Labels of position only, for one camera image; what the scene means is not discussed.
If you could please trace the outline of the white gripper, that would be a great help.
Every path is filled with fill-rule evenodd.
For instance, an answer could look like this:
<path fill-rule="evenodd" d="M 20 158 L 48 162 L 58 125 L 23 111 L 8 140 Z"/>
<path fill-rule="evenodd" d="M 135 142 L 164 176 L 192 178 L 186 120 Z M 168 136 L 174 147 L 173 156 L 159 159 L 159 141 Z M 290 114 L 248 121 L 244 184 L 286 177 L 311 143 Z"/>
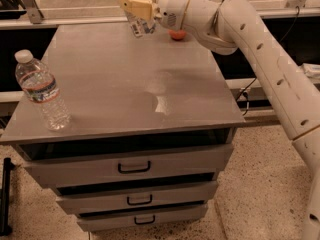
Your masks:
<path fill-rule="evenodd" d="M 156 19 L 167 29 L 181 29 L 185 11 L 190 0 L 156 0 Z M 154 18 L 153 0 L 119 0 L 120 7 L 132 15 L 149 21 Z"/>

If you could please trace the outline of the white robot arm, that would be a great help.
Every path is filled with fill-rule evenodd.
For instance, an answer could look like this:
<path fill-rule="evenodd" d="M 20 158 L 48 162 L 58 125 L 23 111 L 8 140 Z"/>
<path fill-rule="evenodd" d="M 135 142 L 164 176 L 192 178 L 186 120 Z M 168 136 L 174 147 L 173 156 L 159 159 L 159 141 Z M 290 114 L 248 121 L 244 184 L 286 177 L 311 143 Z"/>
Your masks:
<path fill-rule="evenodd" d="M 184 30 L 220 55 L 240 50 L 288 139 L 312 173 L 301 240 L 320 240 L 320 92 L 247 0 L 119 0 L 120 7 L 170 30 Z"/>

